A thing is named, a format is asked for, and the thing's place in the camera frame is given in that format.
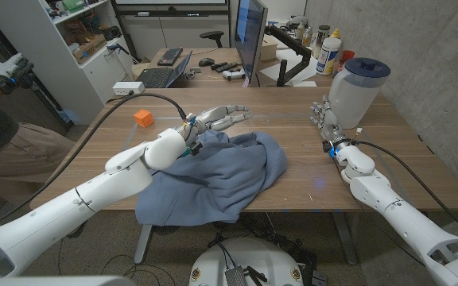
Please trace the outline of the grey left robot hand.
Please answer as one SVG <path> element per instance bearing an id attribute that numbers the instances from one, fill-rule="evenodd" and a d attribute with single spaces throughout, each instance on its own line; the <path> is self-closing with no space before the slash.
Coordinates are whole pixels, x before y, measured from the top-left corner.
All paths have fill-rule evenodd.
<path id="1" fill-rule="evenodd" d="M 200 144 L 198 137 L 202 133 L 208 130 L 222 131 L 252 117 L 253 114 L 247 106 L 217 106 L 198 114 L 189 114 L 186 121 L 174 129 L 184 138 L 190 149 L 195 149 Z"/>

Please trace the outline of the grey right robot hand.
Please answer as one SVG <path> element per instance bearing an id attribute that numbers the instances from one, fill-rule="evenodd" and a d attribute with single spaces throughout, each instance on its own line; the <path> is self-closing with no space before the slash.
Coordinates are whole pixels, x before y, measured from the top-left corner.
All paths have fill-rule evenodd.
<path id="1" fill-rule="evenodd" d="M 336 153 L 338 150 L 349 146 L 350 140 L 345 135 L 341 124 L 339 124 L 327 95 L 323 96 L 322 103 L 314 102 L 310 109 L 312 110 L 310 120 L 320 131 L 320 135 L 324 140 L 323 150 L 326 153 L 329 150 Z"/>

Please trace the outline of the white gloved person hand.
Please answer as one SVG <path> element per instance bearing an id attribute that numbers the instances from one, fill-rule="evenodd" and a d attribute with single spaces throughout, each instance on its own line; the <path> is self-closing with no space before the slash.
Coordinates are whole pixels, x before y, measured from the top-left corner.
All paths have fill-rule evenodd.
<path id="1" fill-rule="evenodd" d="M 21 53 L 11 56 L 7 61 L 0 62 L 0 90 L 3 94 L 11 94 L 18 87 L 31 88 L 31 76 L 34 65 Z"/>

